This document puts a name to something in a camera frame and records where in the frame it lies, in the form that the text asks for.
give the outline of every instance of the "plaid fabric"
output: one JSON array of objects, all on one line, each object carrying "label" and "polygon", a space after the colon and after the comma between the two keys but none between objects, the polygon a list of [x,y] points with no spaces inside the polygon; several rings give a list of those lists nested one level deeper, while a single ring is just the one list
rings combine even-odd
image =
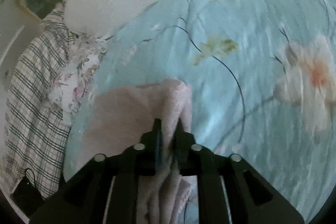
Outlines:
[{"label": "plaid fabric", "polygon": [[[50,110],[46,98],[58,69],[67,61],[72,36],[63,23],[62,5],[41,25],[44,32],[20,56],[11,80],[5,126],[7,151],[1,177],[10,192],[30,168],[38,190],[46,198],[58,189],[70,131],[62,121],[62,112]],[[34,182],[30,173],[27,175]]]}]

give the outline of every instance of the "cloth fold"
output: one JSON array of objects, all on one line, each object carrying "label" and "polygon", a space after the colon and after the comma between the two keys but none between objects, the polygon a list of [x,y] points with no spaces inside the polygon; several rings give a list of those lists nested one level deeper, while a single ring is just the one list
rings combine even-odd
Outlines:
[{"label": "cloth fold", "polygon": [[179,80],[164,80],[161,84],[120,87],[95,99],[78,168],[97,153],[122,153],[152,129],[155,118],[162,120],[162,166],[154,177],[139,178],[138,224],[176,223],[196,184],[195,177],[179,175],[170,149],[179,118],[184,130],[190,132],[191,96],[190,86]]}]

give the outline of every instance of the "white floral cloth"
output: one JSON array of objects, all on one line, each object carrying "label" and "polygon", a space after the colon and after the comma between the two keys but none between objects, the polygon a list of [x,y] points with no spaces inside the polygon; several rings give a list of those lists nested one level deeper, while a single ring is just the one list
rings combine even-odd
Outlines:
[{"label": "white floral cloth", "polygon": [[63,121],[71,124],[80,100],[92,89],[91,80],[106,53],[106,40],[81,35],[69,48],[69,62],[63,66],[50,88],[52,107],[63,110]]},{"label": "white floral cloth", "polygon": [[330,128],[336,102],[336,66],[330,42],[322,35],[306,47],[290,42],[281,54],[285,75],[275,86],[274,97],[300,105],[306,130],[313,135]]}]

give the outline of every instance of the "mattress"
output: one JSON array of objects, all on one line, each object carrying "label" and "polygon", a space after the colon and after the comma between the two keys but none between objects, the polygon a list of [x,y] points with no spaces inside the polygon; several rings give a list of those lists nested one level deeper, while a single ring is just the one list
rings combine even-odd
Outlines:
[{"label": "mattress", "polygon": [[[335,51],[335,6],[336,0],[159,0],[114,34],[95,90],[169,77],[191,85],[197,142],[221,155],[241,154],[308,223],[336,184],[332,125],[311,134],[302,109],[273,92],[284,75],[287,40],[312,50],[322,37]],[[90,113],[83,103],[73,124],[66,180],[80,167]],[[196,200],[187,223],[197,221]]]}]

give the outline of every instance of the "orange flower center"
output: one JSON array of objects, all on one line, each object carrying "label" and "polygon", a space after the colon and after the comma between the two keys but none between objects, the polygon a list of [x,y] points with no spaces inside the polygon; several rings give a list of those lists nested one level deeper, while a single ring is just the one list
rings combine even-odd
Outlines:
[{"label": "orange flower center", "polygon": [[310,68],[310,84],[321,87],[329,83],[329,70],[325,63],[314,62]]}]

